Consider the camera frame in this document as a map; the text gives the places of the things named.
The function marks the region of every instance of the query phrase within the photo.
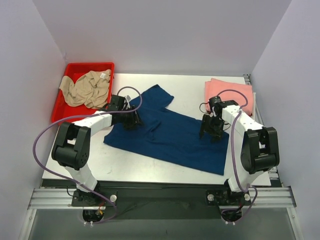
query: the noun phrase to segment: navy blue fabric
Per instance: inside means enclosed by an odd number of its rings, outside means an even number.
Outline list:
[[[199,139],[201,121],[166,109],[174,97],[159,85],[143,92],[142,99],[138,112],[144,125],[128,131],[122,124],[116,124],[104,137],[105,144],[181,166],[224,174],[227,133],[215,143],[211,143],[207,133]],[[137,106],[139,101],[137,97],[130,104]]]

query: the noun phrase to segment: tan fabric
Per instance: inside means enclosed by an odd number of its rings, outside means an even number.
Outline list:
[[[84,104],[87,108],[101,108],[106,104],[111,70],[90,71],[74,83],[68,76],[62,78],[59,89],[71,107]]]

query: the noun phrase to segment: pink cloth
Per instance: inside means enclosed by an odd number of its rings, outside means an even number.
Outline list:
[[[215,78],[211,78],[211,81],[205,82],[205,93],[204,93],[204,101],[207,103],[210,98],[216,96],[223,90],[232,89],[237,90],[243,93],[248,98],[248,105],[243,108],[246,114],[249,116],[252,115],[253,107],[254,107],[254,94],[252,92],[251,85],[239,84],[239,83],[232,83],[232,82],[225,82]],[[228,100],[235,100],[239,106],[246,104],[246,100],[240,94],[233,92],[233,91],[226,91],[221,93],[220,95],[222,101]],[[205,105],[207,111],[210,110],[208,104]]]

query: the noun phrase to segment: white table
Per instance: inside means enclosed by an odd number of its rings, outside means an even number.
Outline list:
[[[243,77],[214,76],[214,78],[226,82],[245,84]],[[112,92],[117,93],[121,87],[132,86],[142,93],[153,85],[159,84],[161,88],[174,96],[168,109],[201,120],[203,113],[199,111],[199,104],[204,102],[205,81],[210,79],[211,76],[119,73],[114,76]],[[131,89],[123,90],[121,95],[130,95],[132,99],[138,96]],[[111,129],[111,127],[104,129],[91,138],[88,165],[92,174],[100,181],[223,184],[226,179],[233,175],[230,142],[228,143],[224,176],[221,176],[108,146],[103,143],[103,140]],[[236,133],[234,140],[236,156],[240,156],[242,137]],[[51,155],[46,167],[70,177],[69,173],[51,158]],[[46,171],[42,178],[60,179]],[[270,186],[268,173],[262,174],[253,184]]]

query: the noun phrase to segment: red container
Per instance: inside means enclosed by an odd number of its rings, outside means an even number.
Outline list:
[[[78,78],[82,75],[88,73],[89,71],[102,72],[105,70],[111,70],[110,83],[109,83],[109,93],[107,97],[107,102],[110,102],[111,89],[114,79],[115,64],[113,62],[81,62],[81,63],[69,63],[64,71],[64,76],[68,76],[75,83]],[[55,104],[52,111],[51,121],[54,123],[57,120],[63,119],[65,117],[75,116],[75,115],[90,115],[93,114],[97,109],[87,108],[84,104],[80,106],[69,106],[65,102],[65,98],[62,91],[59,89],[58,96],[55,100]],[[82,118],[74,118],[67,120],[67,122],[74,122],[81,120]]]

